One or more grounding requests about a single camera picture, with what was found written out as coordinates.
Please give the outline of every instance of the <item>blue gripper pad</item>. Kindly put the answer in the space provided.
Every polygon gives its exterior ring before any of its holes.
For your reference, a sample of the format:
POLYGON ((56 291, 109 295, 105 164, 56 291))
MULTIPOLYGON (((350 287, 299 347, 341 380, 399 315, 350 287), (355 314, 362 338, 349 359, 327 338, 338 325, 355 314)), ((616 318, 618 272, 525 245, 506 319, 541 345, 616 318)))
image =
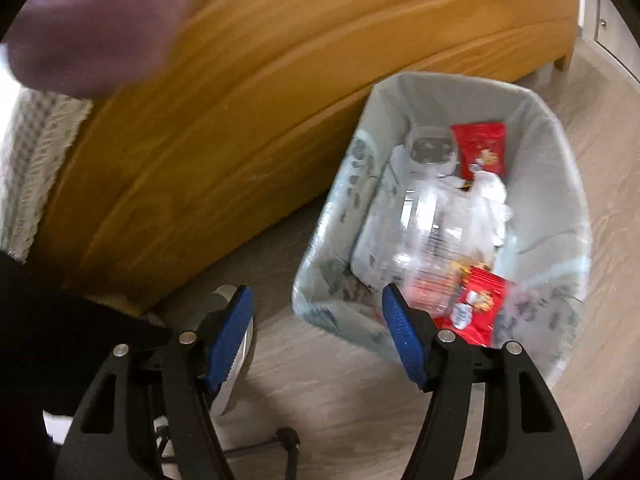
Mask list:
POLYGON ((247 286, 241 286, 227 307, 226 319, 218 338, 209 347, 209 369, 205 382, 216 392, 229 377, 238 349, 254 315, 254 295, 247 286))
POLYGON ((426 355, 403 304, 404 299, 399 296, 399 292, 396 293, 391 285, 387 285, 382 291, 382 313, 409 380, 419 388, 424 388, 428 380, 425 370, 426 355))

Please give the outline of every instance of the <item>cabinet door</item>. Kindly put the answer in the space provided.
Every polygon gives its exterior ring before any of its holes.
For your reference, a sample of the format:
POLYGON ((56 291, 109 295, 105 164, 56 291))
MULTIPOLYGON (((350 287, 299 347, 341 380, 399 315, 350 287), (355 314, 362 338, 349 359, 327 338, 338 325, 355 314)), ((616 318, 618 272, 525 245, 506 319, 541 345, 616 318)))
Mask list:
POLYGON ((640 79, 640 47, 611 0, 600 0, 596 40, 640 79))

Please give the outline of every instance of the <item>plastic container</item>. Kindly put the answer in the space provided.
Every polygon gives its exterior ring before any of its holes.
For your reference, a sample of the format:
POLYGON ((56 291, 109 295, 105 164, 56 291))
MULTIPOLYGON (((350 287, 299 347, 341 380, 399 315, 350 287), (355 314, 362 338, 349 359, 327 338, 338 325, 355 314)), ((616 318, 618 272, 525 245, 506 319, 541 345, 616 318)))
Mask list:
POLYGON ((521 342, 552 384, 571 354, 582 315, 591 230, 561 124, 535 92, 513 84, 400 73, 373 87, 296 275, 296 315, 397 359, 375 292, 350 269, 378 180, 412 129, 492 121, 507 129, 505 184, 513 210, 494 270, 516 284, 496 321, 494 344, 521 342))

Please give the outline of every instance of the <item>black pants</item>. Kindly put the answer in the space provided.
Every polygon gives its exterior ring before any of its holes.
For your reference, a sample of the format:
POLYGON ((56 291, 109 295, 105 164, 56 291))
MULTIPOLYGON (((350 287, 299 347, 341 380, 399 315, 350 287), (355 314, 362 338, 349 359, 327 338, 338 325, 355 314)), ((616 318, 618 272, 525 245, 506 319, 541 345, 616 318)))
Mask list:
POLYGON ((153 348, 172 332, 37 281, 0 253, 0 475, 49 480, 42 411, 73 415, 111 349, 153 348))

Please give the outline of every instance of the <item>beige knitted fabric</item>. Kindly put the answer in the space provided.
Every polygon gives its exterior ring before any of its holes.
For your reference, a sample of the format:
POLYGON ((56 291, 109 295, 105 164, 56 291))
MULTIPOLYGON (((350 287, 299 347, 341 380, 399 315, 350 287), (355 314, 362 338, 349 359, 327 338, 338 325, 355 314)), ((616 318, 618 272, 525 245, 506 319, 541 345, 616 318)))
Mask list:
POLYGON ((82 122, 93 107, 23 88, 0 144, 0 250, 25 261, 44 206, 82 122))

